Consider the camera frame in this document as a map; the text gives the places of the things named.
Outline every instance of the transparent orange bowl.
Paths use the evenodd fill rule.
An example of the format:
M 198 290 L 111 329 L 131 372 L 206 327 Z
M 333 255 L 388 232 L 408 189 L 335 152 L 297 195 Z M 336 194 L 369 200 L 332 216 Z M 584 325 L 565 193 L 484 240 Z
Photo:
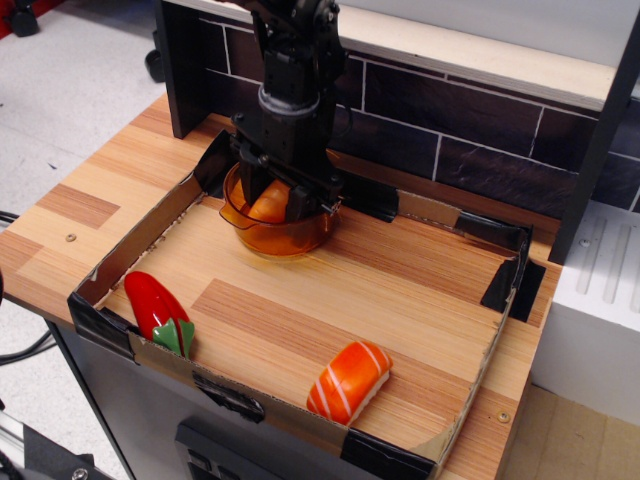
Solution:
M 288 257 L 300 255 L 322 244 L 333 232 L 338 214 L 326 212 L 296 222 L 269 223 L 249 217 L 249 205 L 244 198 L 232 195 L 240 182 L 236 164 L 224 180 L 225 204 L 220 216 L 234 226 L 236 234 L 247 247 L 266 255 Z

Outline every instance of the black cable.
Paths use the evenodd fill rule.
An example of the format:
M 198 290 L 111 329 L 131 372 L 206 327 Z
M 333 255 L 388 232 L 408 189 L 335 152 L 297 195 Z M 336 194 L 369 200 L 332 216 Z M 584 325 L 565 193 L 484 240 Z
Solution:
M 18 215 L 15 213 L 0 210 L 0 222 L 13 223 L 17 219 Z
M 51 343 L 49 345 L 45 345 L 41 347 L 41 345 L 43 345 L 44 342 L 46 342 L 49 337 L 51 337 L 51 332 L 45 333 L 33 345 L 31 345 L 28 348 L 25 348 L 20 352 L 10 353 L 7 355 L 0 355 L 0 367 L 4 365 L 9 365 L 11 363 L 19 362 L 21 360 L 25 360 L 27 358 L 33 357 L 34 355 L 38 355 L 42 352 L 45 352 L 50 348 L 55 347 L 57 345 L 56 343 Z
M 20 472 L 16 470 L 16 467 L 13 466 L 9 457 L 2 450 L 0 450 L 0 472 L 6 473 L 9 480 L 23 480 Z

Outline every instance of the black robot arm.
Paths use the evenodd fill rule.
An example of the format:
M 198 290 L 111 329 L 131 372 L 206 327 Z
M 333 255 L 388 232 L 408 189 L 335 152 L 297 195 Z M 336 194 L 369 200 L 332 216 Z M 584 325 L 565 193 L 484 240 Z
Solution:
M 336 108 L 334 84 L 347 54 L 334 0 L 231 1 L 253 16 L 264 61 L 259 110 L 233 117 L 232 146 L 252 205 L 274 178 L 291 187 L 287 221 L 334 210 L 342 179 L 326 155 Z

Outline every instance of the black tape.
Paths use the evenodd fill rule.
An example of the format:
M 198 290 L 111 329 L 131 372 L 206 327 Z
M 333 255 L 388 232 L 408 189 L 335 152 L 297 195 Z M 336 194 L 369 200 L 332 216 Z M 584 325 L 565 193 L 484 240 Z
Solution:
M 392 222 L 398 214 L 398 190 L 384 183 L 340 170 L 342 203 L 374 218 Z
M 537 265 L 531 261 L 527 262 L 527 266 L 522 276 L 522 282 L 520 282 L 520 288 L 516 294 L 516 298 L 513 300 L 511 306 L 511 312 L 509 316 L 526 322 L 529 319 L 533 302 L 538 295 L 540 284 L 544 278 L 544 274 L 547 269 L 541 265 Z
M 96 310 L 77 292 L 69 296 L 67 304 L 78 335 L 134 361 L 129 344 L 129 330 L 137 330 L 133 324 L 109 310 Z
M 528 234 L 526 228 L 508 225 L 469 212 L 460 214 L 455 229 L 494 245 L 516 251 L 520 250 L 520 246 L 527 239 Z
M 383 480 L 426 480 L 435 462 L 355 429 L 349 429 L 342 460 Z
M 231 167 L 237 163 L 231 151 L 230 139 L 231 134 L 222 130 L 202 154 L 193 171 L 202 190 L 211 197 L 223 197 L 224 178 Z
M 493 276 L 480 304 L 496 312 L 504 313 L 517 270 L 518 259 L 504 261 Z
M 212 382 L 196 372 L 193 372 L 193 380 L 196 386 L 219 406 L 239 413 L 242 418 L 254 423 L 264 420 L 264 408 L 256 399 Z

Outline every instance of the red chili pepper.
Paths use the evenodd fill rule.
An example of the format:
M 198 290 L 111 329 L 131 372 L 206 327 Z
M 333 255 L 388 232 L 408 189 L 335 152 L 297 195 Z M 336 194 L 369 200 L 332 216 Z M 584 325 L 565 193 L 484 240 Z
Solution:
M 189 358 L 195 328 L 176 297 L 144 272 L 129 273 L 124 289 L 142 336 Z

